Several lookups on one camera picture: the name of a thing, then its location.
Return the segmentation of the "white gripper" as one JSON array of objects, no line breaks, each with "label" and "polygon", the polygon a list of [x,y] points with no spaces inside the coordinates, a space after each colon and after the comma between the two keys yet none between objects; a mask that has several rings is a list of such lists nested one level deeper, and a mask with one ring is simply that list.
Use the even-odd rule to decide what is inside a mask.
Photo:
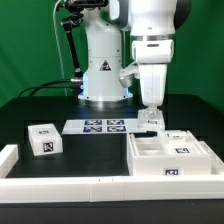
[{"label": "white gripper", "polygon": [[133,41],[132,57],[138,66],[142,102],[150,118],[163,103],[167,65],[174,54],[174,41]]}]

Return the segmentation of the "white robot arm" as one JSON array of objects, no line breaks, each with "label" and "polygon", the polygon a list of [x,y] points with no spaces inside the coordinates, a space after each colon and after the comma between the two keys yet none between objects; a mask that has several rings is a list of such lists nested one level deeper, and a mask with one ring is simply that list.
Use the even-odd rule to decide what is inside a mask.
[{"label": "white robot arm", "polygon": [[168,64],[174,55],[175,31],[187,20],[191,0],[105,0],[83,10],[88,69],[81,98],[118,102],[140,80],[141,119],[159,114]]}]

